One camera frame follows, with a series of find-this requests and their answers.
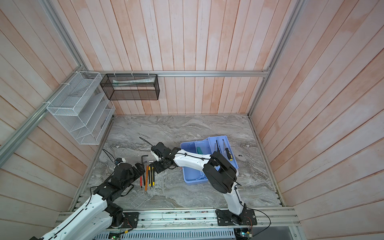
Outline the black hex key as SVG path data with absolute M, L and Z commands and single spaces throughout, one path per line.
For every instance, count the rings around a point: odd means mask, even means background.
M 147 161 L 145 161 L 146 157 L 148 157 L 148 155 L 142 155 L 141 156 L 141 163 L 143 164 L 143 167 L 145 168 L 145 170 L 146 170 L 145 163 L 147 162 Z M 146 176 L 146 172 L 143 173 L 143 187 L 145 187 L 145 176 Z

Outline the teal utility knife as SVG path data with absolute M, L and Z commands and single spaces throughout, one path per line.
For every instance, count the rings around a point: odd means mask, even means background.
M 200 154 L 200 155 L 203 155 L 203 151 L 200 147 L 196 147 L 196 150 L 197 150 L 197 153 Z

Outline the yellow black stubby screwdriver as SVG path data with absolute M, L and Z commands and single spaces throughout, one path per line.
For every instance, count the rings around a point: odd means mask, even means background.
M 228 160 L 233 161 L 233 155 L 232 155 L 231 151 L 229 150 L 229 148 L 226 147 L 225 151 L 226 151 Z

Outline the orange handled screwdriver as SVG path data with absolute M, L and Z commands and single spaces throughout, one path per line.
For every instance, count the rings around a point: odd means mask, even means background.
M 146 165 L 146 176 L 145 176 L 145 191 L 148 190 L 148 186 L 149 186 L 149 169 L 150 169 L 150 166 L 149 166 L 149 163 L 147 162 L 147 165 Z

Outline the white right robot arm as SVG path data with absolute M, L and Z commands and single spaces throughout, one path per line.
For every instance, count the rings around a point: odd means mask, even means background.
M 210 155 L 200 155 L 187 152 L 180 148 L 172 150 L 159 142 L 151 147 L 156 161 L 150 164 L 156 173 L 169 169 L 172 166 L 187 167 L 203 172 L 212 187 L 222 193 L 227 210 L 216 210 L 218 219 L 240 225 L 246 220 L 246 205 L 238 193 L 237 169 L 219 152 Z

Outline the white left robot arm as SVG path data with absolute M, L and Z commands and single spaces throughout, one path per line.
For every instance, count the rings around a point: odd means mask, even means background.
M 125 216 L 114 201 L 145 173 L 136 163 L 116 165 L 113 173 L 91 193 L 86 202 L 60 225 L 40 237 L 41 240 L 91 240 L 108 227 L 121 228 Z

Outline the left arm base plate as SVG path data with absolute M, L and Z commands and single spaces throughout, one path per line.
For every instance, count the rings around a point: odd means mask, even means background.
M 138 225 L 139 214 L 139 212 L 117 213 L 113 216 L 111 227 L 134 229 Z

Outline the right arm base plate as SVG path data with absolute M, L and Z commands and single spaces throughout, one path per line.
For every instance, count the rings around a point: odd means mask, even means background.
M 244 208 L 240 215 L 235 215 L 229 210 L 216 209 L 217 222 L 219 226 L 255 226 L 257 225 L 254 210 Z

